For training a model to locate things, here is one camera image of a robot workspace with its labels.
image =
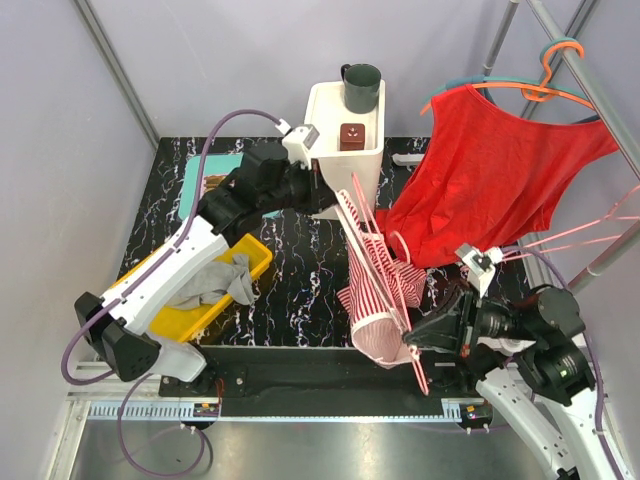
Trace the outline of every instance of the gray cloth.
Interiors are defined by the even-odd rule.
[[[232,263],[211,262],[196,273],[178,293],[167,302],[168,307],[190,310],[202,304],[214,305],[227,293],[242,305],[255,300],[251,287],[249,257],[233,255]]]

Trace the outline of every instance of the teal mat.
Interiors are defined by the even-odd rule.
[[[241,160],[241,153],[207,155],[207,160],[204,164],[204,176],[227,175],[231,170],[240,166]],[[182,183],[182,192],[180,193],[180,204],[178,205],[178,217],[180,220],[185,220],[189,216],[191,205],[193,205],[196,177],[198,176],[198,162],[200,162],[200,155],[191,157],[187,161],[187,167],[184,171],[184,182]],[[279,212],[269,213],[265,215],[265,217],[275,217],[278,213]]]

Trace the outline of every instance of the striped cloth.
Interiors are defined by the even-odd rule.
[[[342,190],[336,195],[349,256],[349,286],[338,292],[338,299],[349,313],[353,345],[385,368],[419,363],[417,353],[402,341],[410,324],[401,305],[403,299],[408,307],[420,305],[427,275],[424,270],[391,259],[382,235],[360,230],[358,210],[349,194]],[[392,298],[385,295],[385,280]]]

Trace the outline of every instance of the orange hanger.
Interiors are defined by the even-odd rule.
[[[526,83],[519,83],[519,82],[484,82],[484,83],[472,83],[470,85],[477,90],[481,88],[492,88],[492,87],[519,88],[522,91],[522,96],[524,96],[524,98],[526,98],[527,100],[532,100],[534,102],[546,102],[547,100],[555,96],[558,96],[562,98],[567,98],[569,100],[573,100],[574,102],[577,102],[580,105],[584,105],[585,107],[588,107],[594,110],[593,105],[591,105],[591,103],[588,100],[585,100],[584,98],[580,98],[572,93],[565,92],[563,90],[557,90],[554,88],[549,88],[546,86],[549,83],[549,80],[551,79],[551,74],[552,74],[551,67],[549,66],[549,58],[556,50],[559,50],[561,48],[567,48],[567,47],[575,48],[578,54],[580,55],[580,57],[584,58],[584,48],[576,40],[563,39],[563,41],[560,41],[560,42],[552,42],[548,48],[543,50],[543,54],[541,55],[542,58],[540,59],[540,61],[542,63],[542,66],[544,67],[546,76],[544,80],[542,80],[542,83],[540,83],[540,85],[529,85]],[[544,93],[546,95],[536,95],[533,92]],[[427,103],[422,108],[422,110],[420,111],[420,115],[424,115],[425,113],[427,113],[430,108],[431,108],[431,102]]]
[[[580,58],[584,58],[584,47],[577,40],[567,39],[559,41],[557,43],[551,43],[551,45],[547,49],[543,50],[544,53],[542,55],[542,58],[540,59],[540,63],[542,63],[542,67],[544,68],[544,71],[546,73],[544,80],[542,80],[542,83],[540,83],[541,87],[545,87],[547,83],[549,83],[549,80],[551,80],[553,71],[551,70],[551,66],[549,65],[549,59],[551,58],[551,55],[553,55],[553,53],[555,53],[557,50],[560,50],[561,48],[573,48],[576,50],[576,52],[578,52]],[[522,96],[527,100],[532,100],[534,102],[546,102],[547,100],[554,97],[554,94],[535,95],[533,91],[531,91],[531,89],[523,88]]]

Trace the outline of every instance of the small brown box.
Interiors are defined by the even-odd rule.
[[[364,150],[365,130],[362,123],[340,125],[340,151]]]

